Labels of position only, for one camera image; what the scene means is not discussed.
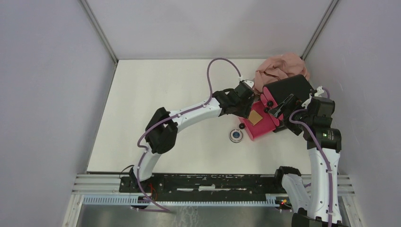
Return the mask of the square tan makeup sponge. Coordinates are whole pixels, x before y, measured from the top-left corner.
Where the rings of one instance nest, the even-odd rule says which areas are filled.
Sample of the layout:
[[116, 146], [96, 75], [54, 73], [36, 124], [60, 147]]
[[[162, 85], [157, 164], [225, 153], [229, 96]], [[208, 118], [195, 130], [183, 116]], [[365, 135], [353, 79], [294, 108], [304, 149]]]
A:
[[263, 117], [255, 110], [251, 110], [249, 117], [248, 117], [248, 121], [250, 122], [250, 124], [252, 126], [255, 126], [256, 124], [258, 124], [261, 120], [263, 119]]

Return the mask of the pink top drawer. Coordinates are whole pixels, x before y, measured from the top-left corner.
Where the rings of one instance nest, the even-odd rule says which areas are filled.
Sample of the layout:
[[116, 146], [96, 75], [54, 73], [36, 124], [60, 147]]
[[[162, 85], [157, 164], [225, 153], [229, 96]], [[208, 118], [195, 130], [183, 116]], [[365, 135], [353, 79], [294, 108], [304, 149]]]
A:
[[263, 95], [261, 95], [261, 100], [266, 107], [277, 106], [277, 102], [275, 101], [273, 95], [266, 86], [263, 87], [262, 94]]

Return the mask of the pink drawer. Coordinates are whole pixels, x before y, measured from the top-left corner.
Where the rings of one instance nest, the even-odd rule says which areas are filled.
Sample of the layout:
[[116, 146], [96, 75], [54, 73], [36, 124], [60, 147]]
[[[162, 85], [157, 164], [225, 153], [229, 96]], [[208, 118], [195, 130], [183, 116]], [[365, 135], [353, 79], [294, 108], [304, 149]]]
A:
[[277, 106], [277, 102], [275, 101], [273, 95], [266, 86], [263, 87], [262, 94], [263, 95], [261, 95], [261, 100], [266, 107]]
[[279, 126], [279, 124], [276, 125], [273, 122], [273, 120], [270, 117], [270, 114], [266, 113], [264, 109], [265, 108], [261, 101], [257, 101], [253, 104], [252, 110], [257, 111], [263, 117], [263, 119], [255, 126], [252, 126], [250, 122], [247, 120], [247, 118], [245, 119], [239, 117], [240, 123], [243, 124], [243, 126], [240, 126], [240, 129], [245, 129], [250, 140], [252, 141], [271, 131], [274, 131]]
[[[264, 104], [263, 102], [262, 102], [262, 104], [263, 104], [263, 106], [264, 106], [265, 109], [268, 108], [269, 110], [271, 110], [271, 109], [273, 109], [273, 108], [275, 108], [275, 107], [278, 106], [278, 104], [277, 104], [277, 106], [266, 107], [265, 104]], [[271, 117], [271, 119], [273, 120], [273, 122], [274, 122], [276, 125], [278, 125], [279, 122], [283, 120], [283, 115], [279, 116], [278, 118], [275, 118], [274, 116], [272, 116], [272, 115], [270, 114], [270, 117]]]

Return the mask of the round clear powder jar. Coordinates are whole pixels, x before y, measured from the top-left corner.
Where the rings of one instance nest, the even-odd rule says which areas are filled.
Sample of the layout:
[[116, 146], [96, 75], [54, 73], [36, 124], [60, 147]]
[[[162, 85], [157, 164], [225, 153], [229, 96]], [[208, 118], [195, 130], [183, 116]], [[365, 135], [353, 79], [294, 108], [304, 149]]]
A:
[[243, 132], [239, 129], [233, 129], [230, 131], [229, 139], [233, 143], [239, 143], [243, 140]]

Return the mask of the black drawer organizer case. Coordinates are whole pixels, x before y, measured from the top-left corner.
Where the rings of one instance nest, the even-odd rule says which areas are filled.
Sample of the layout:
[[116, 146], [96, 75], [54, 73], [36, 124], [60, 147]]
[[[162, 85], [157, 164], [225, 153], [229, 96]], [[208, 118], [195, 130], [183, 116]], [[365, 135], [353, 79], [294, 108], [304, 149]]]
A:
[[[266, 84], [264, 86], [269, 89], [278, 105], [291, 94], [297, 96], [301, 100], [302, 104], [310, 98], [310, 91], [313, 89], [313, 87], [303, 75], [296, 75]], [[264, 109], [264, 111], [268, 113], [269, 109], [266, 108]], [[274, 132], [278, 132], [285, 128], [286, 127], [284, 125], [279, 123], [279, 126], [274, 130]]]

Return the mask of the pink bottom drawer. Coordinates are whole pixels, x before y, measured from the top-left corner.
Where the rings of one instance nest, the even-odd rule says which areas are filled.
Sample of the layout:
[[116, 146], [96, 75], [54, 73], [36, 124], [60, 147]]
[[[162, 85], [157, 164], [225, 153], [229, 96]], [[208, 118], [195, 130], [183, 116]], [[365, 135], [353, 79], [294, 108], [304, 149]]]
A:
[[239, 117], [240, 123], [243, 124], [243, 126], [240, 126], [240, 129], [245, 129], [250, 140], [252, 141], [271, 131], [274, 131], [279, 126], [279, 124], [276, 125], [273, 122], [273, 120], [270, 117], [270, 114], [266, 113], [264, 109], [265, 108], [261, 101], [257, 101], [253, 104], [252, 110], [257, 111], [263, 117], [263, 119], [255, 126], [252, 126], [250, 122], [247, 120], [247, 118], [245, 119]]

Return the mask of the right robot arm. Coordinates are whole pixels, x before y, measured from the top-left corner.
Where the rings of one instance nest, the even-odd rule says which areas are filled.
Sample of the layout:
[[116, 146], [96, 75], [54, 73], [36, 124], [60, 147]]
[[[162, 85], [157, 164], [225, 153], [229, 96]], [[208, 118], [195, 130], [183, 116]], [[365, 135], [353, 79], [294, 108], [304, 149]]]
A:
[[341, 227], [343, 218], [338, 202], [338, 164], [342, 136], [331, 126], [335, 102], [313, 96], [304, 105], [290, 94], [269, 113], [282, 117], [284, 126], [295, 135], [303, 135], [311, 164], [311, 183], [306, 187], [299, 170], [281, 166], [276, 171], [273, 187], [287, 193], [294, 214], [293, 227]]

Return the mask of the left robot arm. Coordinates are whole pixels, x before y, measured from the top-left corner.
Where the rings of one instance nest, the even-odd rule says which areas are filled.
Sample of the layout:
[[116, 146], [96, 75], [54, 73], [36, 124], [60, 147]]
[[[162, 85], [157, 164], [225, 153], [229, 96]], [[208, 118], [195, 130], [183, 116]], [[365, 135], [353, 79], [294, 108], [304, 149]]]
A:
[[254, 82], [243, 80], [236, 88], [214, 92], [209, 99], [188, 108], [167, 111], [157, 109], [139, 138], [138, 147], [144, 153], [133, 167], [131, 187], [137, 192], [144, 192], [149, 185], [149, 178], [162, 154], [170, 151], [176, 143], [179, 132], [201, 121], [235, 115], [247, 118], [254, 102]]

